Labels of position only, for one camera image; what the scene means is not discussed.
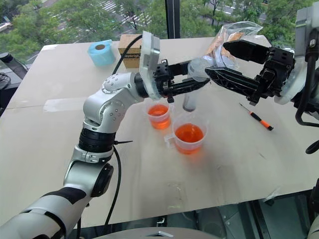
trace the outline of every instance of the window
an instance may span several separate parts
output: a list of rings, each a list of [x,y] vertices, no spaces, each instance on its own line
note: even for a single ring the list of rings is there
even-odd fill
[[[297,10],[318,0],[180,0],[181,37],[215,36],[222,25],[252,21],[274,46],[295,47]]]
[[[297,10],[316,0],[179,1],[182,38],[215,36],[222,25],[246,20],[262,25],[271,44],[293,48]],[[0,19],[0,51],[25,64],[48,44],[119,40],[143,30],[167,38],[165,0],[0,0]]]
[[[25,64],[49,44],[119,40],[143,30],[167,38],[163,0],[0,0],[0,19],[0,51]]]

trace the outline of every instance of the table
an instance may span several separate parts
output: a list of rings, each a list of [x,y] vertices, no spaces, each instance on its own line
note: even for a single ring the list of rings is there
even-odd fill
[[[161,40],[160,59],[169,64],[206,51],[212,38]],[[118,42],[112,49],[119,59]],[[45,46],[0,119],[0,224],[49,191],[58,190],[78,143],[82,104],[95,93],[115,64],[96,68],[89,43]],[[239,61],[253,77],[261,65]],[[119,72],[126,72],[122,65]],[[183,96],[175,98],[176,113]],[[307,190],[319,175],[318,154],[305,149],[318,139],[317,129],[295,121],[292,104],[261,99],[254,112],[275,129],[267,131],[242,109],[241,95],[207,84],[198,113],[210,120],[202,151],[185,156],[168,149],[163,136],[143,114],[143,103],[131,106],[117,132],[122,184],[110,223],[239,203]],[[310,116],[304,120],[314,121]],[[102,225],[117,182],[117,165],[109,190],[86,208],[84,227]]]

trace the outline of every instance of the screwdriver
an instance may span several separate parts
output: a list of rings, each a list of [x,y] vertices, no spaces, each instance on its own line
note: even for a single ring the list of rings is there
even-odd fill
[[[274,128],[270,126],[270,124],[268,124],[266,121],[262,120],[258,115],[256,115],[254,112],[250,111],[249,109],[247,109],[246,107],[244,107],[241,103],[239,103],[243,108],[245,108],[246,110],[248,110],[249,114],[256,120],[258,120],[266,129],[268,129],[269,131],[272,131]]]

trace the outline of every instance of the cardboard box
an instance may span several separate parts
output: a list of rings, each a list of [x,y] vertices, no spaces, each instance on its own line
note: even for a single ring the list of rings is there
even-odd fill
[[[118,46],[120,55],[123,54],[126,47],[131,43],[131,41],[133,41],[138,36],[139,34],[133,34],[133,35],[122,34],[120,43]],[[123,62],[126,68],[139,68],[140,56],[141,56],[141,44],[142,44],[142,39],[135,42],[133,46],[131,46],[131,48],[127,52],[125,58],[123,59]]]

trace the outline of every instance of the measuring cup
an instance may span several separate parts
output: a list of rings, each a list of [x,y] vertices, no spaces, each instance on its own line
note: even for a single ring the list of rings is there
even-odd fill
[[[173,104],[166,101],[144,101],[144,111],[148,115],[151,125],[156,129],[165,129],[170,125],[170,113],[173,111]]]
[[[183,154],[200,150],[207,135],[209,121],[196,113],[182,114],[173,121],[172,133],[164,137],[167,147]]]

